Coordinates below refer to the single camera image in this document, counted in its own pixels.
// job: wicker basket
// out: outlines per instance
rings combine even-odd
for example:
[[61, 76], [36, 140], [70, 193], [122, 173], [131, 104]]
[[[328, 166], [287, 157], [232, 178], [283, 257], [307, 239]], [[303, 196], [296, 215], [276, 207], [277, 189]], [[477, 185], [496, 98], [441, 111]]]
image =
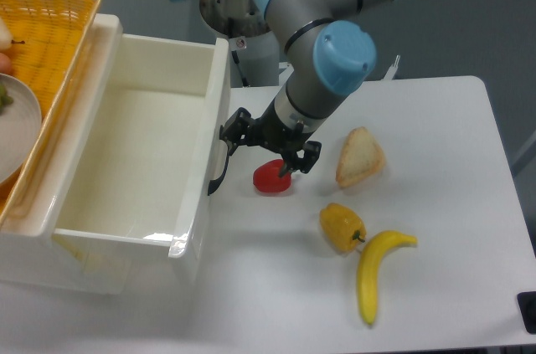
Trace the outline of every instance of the wicker basket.
[[0, 0], [0, 17], [13, 39], [24, 41], [4, 53], [13, 62], [13, 76], [33, 90], [43, 113], [38, 140], [8, 197], [0, 198], [0, 227], [9, 210], [22, 199], [28, 184], [39, 181], [34, 174], [36, 166], [68, 110], [70, 81], [100, 3], [101, 0]]

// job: toast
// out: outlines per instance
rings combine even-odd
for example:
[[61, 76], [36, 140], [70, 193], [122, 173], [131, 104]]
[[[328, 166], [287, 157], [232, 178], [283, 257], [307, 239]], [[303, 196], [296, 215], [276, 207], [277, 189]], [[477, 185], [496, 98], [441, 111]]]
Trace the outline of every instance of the toast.
[[351, 130], [338, 160], [335, 180], [341, 188], [351, 187], [385, 167], [385, 154], [364, 126]]

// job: white table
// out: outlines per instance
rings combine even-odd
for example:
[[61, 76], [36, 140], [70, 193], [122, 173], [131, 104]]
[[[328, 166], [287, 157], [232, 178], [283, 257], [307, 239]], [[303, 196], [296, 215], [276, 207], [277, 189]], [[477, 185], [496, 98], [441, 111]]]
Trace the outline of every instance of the white table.
[[[233, 90], [260, 115], [277, 88]], [[334, 182], [343, 138], [367, 126], [388, 167]], [[0, 284], [0, 352], [358, 352], [536, 344], [516, 294], [536, 290], [529, 242], [484, 85], [466, 78], [366, 83], [314, 135], [321, 159], [290, 192], [262, 197], [251, 173], [275, 158], [241, 147], [212, 201], [197, 289], [166, 265], [133, 270], [99, 296]], [[358, 252], [336, 254], [318, 226], [330, 202], [354, 208], [368, 235], [419, 238], [383, 262], [379, 316], [367, 327], [354, 292]]]

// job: red tomato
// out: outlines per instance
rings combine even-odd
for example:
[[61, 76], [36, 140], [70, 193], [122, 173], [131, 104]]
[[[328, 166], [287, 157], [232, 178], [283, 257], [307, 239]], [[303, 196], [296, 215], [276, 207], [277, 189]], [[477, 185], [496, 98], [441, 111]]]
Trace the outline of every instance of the red tomato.
[[283, 167], [282, 159], [275, 159], [263, 164], [253, 173], [253, 185], [260, 192], [283, 192], [291, 185], [291, 174], [288, 172], [279, 177], [279, 171]]

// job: white plate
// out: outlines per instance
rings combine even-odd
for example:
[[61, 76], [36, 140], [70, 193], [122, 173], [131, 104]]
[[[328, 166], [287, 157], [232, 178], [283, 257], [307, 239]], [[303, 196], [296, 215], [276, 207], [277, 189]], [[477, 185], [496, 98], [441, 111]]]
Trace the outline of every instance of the white plate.
[[12, 76], [0, 74], [0, 83], [13, 97], [0, 111], [0, 184], [24, 163], [41, 129], [41, 109], [33, 91]]

